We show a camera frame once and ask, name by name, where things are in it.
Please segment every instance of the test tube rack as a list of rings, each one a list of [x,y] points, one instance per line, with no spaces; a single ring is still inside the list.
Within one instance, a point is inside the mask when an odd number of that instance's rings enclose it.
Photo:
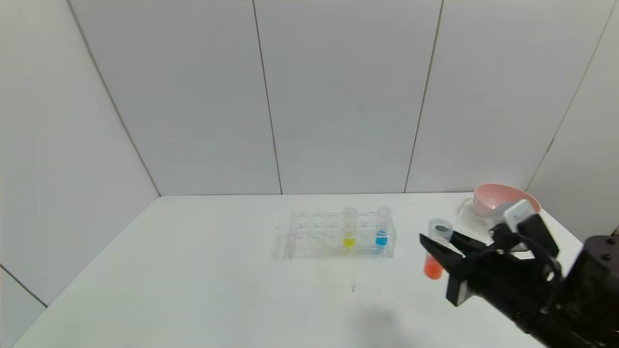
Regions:
[[[391,219],[389,230],[378,234],[376,212],[359,212],[353,246],[344,245],[343,224],[343,212],[292,214],[286,242],[287,257],[393,257],[397,234]]]

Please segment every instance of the robotic arm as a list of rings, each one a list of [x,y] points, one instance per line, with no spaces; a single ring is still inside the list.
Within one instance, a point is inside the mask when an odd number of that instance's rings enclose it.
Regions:
[[[447,270],[447,299],[459,306],[476,295],[549,348],[619,347],[619,237],[585,241],[564,279],[559,253],[537,214],[491,230],[486,245],[454,231],[451,243],[464,257],[420,235],[423,247]],[[522,245],[534,255],[519,259]]]

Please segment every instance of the orange liquid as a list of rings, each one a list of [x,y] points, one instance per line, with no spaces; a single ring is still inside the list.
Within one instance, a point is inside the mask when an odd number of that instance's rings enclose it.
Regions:
[[[430,279],[440,279],[443,275],[443,267],[437,260],[435,260],[432,256],[428,255],[426,257],[426,263],[423,266],[423,272]]]

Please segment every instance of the test tube with orange liquid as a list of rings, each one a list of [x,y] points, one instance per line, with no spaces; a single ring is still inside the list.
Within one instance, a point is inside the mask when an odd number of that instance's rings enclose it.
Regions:
[[[449,247],[453,233],[454,229],[447,220],[432,219],[428,224],[428,237],[441,245]],[[439,279],[443,275],[443,267],[432,255],[426,253],[423,272],[430,279]]]

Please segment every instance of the test tube with yellow liquid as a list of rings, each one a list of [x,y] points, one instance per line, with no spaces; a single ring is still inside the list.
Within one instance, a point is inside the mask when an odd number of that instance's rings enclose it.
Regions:
[[[355,230],[357,229],[357,210],[352,207],[344,209],[344,246],[355,246]]]

